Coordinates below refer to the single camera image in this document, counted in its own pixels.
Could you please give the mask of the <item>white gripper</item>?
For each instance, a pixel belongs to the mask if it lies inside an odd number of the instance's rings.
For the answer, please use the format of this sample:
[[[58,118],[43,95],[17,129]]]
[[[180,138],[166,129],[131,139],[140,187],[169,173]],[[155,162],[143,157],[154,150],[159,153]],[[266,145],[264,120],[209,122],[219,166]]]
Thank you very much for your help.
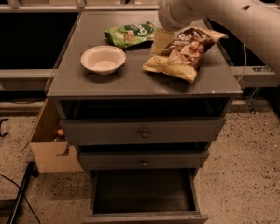
[[[160,2],[158,16],[161,26],[154,33],[151,46],[152,54],[161,54],[164,48],[173,40],[174,33],[190,25],[190,9],[186,0],[157,0]]]

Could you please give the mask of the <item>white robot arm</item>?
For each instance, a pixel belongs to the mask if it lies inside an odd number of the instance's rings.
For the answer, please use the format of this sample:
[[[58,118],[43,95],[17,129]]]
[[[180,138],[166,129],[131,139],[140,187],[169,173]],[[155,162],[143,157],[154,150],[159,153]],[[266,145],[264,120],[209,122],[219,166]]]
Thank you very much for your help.
[[[235,35],[280,77],[280,10],[260,0],[157,0],[161,26],[178,31],[207,18]]]

